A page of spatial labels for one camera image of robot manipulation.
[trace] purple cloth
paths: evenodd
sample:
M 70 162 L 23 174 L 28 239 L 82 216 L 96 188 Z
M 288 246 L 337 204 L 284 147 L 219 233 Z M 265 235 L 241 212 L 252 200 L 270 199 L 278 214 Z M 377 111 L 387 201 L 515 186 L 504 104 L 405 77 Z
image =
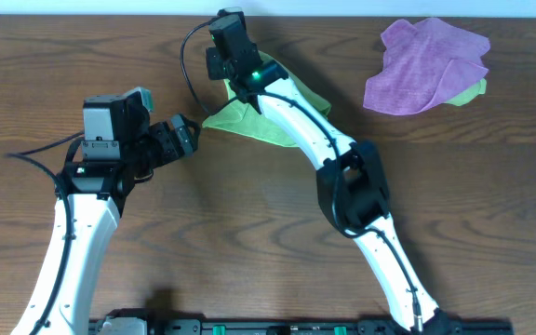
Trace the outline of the purple cloth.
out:
M 489 40 L 438 18 L 395 21 L 382 33 L 383 70 L 368 79 L 363 107 L 392 114 L 426 111 L 481 80 Z

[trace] wooden table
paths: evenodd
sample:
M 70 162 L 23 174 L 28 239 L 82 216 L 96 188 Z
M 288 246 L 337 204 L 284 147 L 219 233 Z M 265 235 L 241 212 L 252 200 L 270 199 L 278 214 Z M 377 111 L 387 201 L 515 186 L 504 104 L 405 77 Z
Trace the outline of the wooden table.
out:
M 0 333 L 32 294 L 55 201 L 44 174 L 2 154 L 76 132 L 83 98 L 135 86 L 152 90 L 154 122 L 175 113 L 201 122 L 178 52 L 204 19 L 0 16 Z M 393 21 L 248 18 L 248 30 L 333 104 L 336 127 L 377 142 L 399 238 L 439 304 L 536 334 L 536 20 L 448 19 L 489 37 L 488 93 L 406 117 L 361 107 Z M 200 96 L 218 106 L 210 44 L 197 34 L 186 59 Z M 38 158 L 59 170 L 64 150 Z M 321 214 L 302 152 L 218 130 L 129 196 L 90 314 L 143 306 L 206 317 L 388 314 L 355 244 Z

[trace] green microfiber towel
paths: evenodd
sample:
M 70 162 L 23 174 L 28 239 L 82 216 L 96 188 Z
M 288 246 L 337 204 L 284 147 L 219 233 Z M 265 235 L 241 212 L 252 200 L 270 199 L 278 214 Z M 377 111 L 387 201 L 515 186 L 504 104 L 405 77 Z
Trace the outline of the green microfiber towel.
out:
M 474 99 L 479 94 L 485 94 L 485 90 L 487 89 L 487 86 L 488 86 L 487 80 L 481 79 L 478 83 L 472 85 L 471 87 L 467 88 L 465 91 L 463 91 L 456 97 L 444 103 L 453 104 L 454 106 L 462 106 L 464 104 L 471 102 L 471 100 Z
M 264 62 L 273 59 L 261 51 L 260 57 Z M 290 75 L 291 79 L 293 79 L 297 89 L 300 91 L 303 97 L 309 103 L 311 103 L 318 112 L 324 116 L 327 116 L 332 108 L 330 103 L 324 100 L 324 98 L 315 94 L 287 68 L 285 68 L 285 70 L 287 70 L 288 75 Z M 227 87 L 227 99 L 234 97 L 235 93 L 229 88 L 229 81 L 225 80 L 224 84 Z M 284 147 L 297 146 L 295 141 L 283 129 L 281 129 L 271 120 L 265 118 L 263 115 L 258 114 L 258 112 L 256 112 L 256 110 L 250 104 L 242 103 L 238 100 L 233 101 L 219 113 L 204 120 L 202 127 L 213 127 L 216 129 L 230 131 L 235 134 L 248 136 L 260 141 L 267 141 L 269 143 Z

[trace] black cable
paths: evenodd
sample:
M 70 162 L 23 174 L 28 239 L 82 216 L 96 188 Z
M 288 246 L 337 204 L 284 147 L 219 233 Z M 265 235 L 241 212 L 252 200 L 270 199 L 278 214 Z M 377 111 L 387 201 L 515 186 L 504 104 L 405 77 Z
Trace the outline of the black cable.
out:
M 33 160 L 30 157 L 27 157 L 23 154 L 6 154 L 6 157 L 11 158 L 17 158 L 19 160 L 22 160 L 24 162 L 30 163 L 33 166 L 40 168 L 43 170 L 50 179 L 53 180 L 53 183 L 55 184 L 57 190 L 60 193 L 61 200 L 63 201 L 63 207 L 65 208 L 65 243 L 63 244 L 63 252 L 61 253 L 61 261 L 60 261 L 60 268 L 57 271 L 57 276 L 55 277 L 55 283 L 53 284 L 53 289 L 51 290 L 51 295 L 48 297 L 47 305 L 45 305 L 45 309 L 43 310 L 43 313 L 41 314 L 41 317 L 36 321 L 34 324 L 33 331 L 30 332 L 30 335 L 36 335 L 40 329 L 45 326 L 48 327 L 49 321 L 47 320 L 48 315 L 50 314 L 51 310 L 53 309 L 53 304 L 55 303 L 55 300 L 57 299 L 57 296 L 60 292 L 61 287 L 61 281 L 63 280 L 63 276 L 65 274 L 65 270 L 67 268 L 67 262 L 70 258 L 70 250 L 72 247 L 72 239 L 73 239 L 73 232 L 74 232 L 74 225 L 72 222 L 72 212 L 70 209 L 70 201 L 67 197 L 67 192 L 65 191 L 65 188 L 63 187 L 63 184 L 55 176 L 51 170 L 49 170 L 47 167 L 42 165 L 41 163 Z
M 54 148 L 54 147 L 56 147 L 56 146 L 58 146 L 58 145 L 62 145 L 63 143 L 65 143 L 65 142 L 67 142 L 67 141 L 71 141 L 71 140 L 73 140 L 73 139 L 75 139 L 76 137 L 81 136 L 81 135 L 84 135 L 84 130 L 82 130 L 82 131 L 80 131 L 80 132 L 77 132 L 77 133 L 75 133 L 75 134 L 73 134 L 73 135 L 70 135 L 70 136 L 66 137 L 65 139 L 63 139 L 63 140 L 59 140 L 59 141 L 56 141 L 56 142 L 47 144 L 47 145 L 45 145 L 44 147 L 40 147 L 40 148 L 37 148 L 37 149 L 32 149 L 32 150 L 25 151 L 25 152 L 18 153 L 18 154 L 21 154 L 21 155 L 29 155 L 29 154 L 40 153 L 40 152 L 43 152 L 43 151 L 45 151 L 45 150 Z
M 192 97 L 194 97 L 195 102 L 199 104 L 200 107 L 202 107 L 202 109 L 204 110 L 204 112 L 206 112 L 206 114 L 209 114 L 209 115 L 212 115 L 212 113 L 210 112 L 209 108 L 197 97 L 197 94 L 195 94 L 194 88 L 192 87 L 192 82 L 190 81 L 190 77 L 187 75 L 187 71 L 185 71 L 185 61 L 183 60 L 183 51 L 185 50 L 185 43 L 187 42 L 187 40 L 190 38 L 192 34 L 197 32 L 201 28 L 206 27 L 207 25 L 211 24 L 217 19 L 218 18 L 213 18 L 207 22 L 204 22 L 198 25 L 197 27 L 193 28 L 188 34 L 186 34 L 185 38 L 183 38 L 183 42 L 181 42 L 181 50 L 179 53 L 179 62 L 181 64 L 181 71 L 183 72 L 183 78 L 185 78 L 185 84 L 190 89 L 190 92 L 192 93 Z

